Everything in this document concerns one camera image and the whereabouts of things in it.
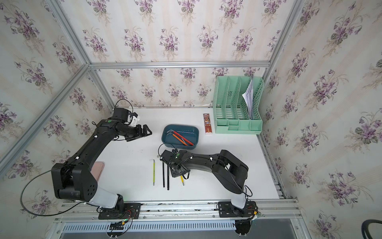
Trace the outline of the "red handled hex key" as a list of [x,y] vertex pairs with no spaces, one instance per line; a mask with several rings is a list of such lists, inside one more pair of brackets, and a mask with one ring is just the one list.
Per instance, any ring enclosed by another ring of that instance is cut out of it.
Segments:
[[177,136],[181,137],[188,145],[194,146],[194,144],[190,140],[186,139],[184,136],[182,136],[178,132],[174,131],[173,133],[176,134]]

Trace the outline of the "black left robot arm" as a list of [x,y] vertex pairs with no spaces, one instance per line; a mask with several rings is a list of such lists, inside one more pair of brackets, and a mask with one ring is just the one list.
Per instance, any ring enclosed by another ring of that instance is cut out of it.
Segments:
[[152,131],[146,124],[131,127],[117,119],[101,120],[94,133],[73,156],[52,167],[56,198],[78,200],[103,209],[123,212],[123,197],[99,187],[91,170],[102,151],[118,136],[125,137],[129,142],[149,135],[152,135]]

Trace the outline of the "pink object behind arm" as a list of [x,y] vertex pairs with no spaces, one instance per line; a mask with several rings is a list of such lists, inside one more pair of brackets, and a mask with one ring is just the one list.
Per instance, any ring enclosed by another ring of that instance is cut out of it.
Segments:
[[97,182],[99,182],[99,179],[101,177],[104,167],[105,167],[105,163],[102,161],[95,162],[94,165],[92,166],[91,174]]

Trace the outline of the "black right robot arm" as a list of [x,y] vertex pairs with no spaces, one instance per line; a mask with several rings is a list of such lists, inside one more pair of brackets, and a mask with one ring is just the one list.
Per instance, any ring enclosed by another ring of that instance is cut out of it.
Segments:
[[187,150],[164,150],[160,160],[170,169],[172,177],[188,179],[192,170],[212,173],[221,185],[235,196],[231,204],[238,210],[243,210],[247,199],[245,182],[248,178],[249,167],[228,150],[217,154],[196,154]]

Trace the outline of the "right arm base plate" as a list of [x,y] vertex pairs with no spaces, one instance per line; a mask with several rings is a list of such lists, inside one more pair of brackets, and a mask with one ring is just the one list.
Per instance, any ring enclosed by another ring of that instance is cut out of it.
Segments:
[[262,217],[262,213],[256,202],[247,200],[243,209],[237,208],[229,201],[218,202],[216,209],[220,218],[258,218]]

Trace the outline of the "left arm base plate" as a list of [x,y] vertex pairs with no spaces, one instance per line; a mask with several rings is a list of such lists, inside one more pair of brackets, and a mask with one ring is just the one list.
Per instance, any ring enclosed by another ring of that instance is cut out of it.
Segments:
[[122,209],[113,208],[113,209],[98,209],[98,219],[99,220],[123,220],[129,219],[138,219],[139,212],[141,209],[141,203],[124,203]]

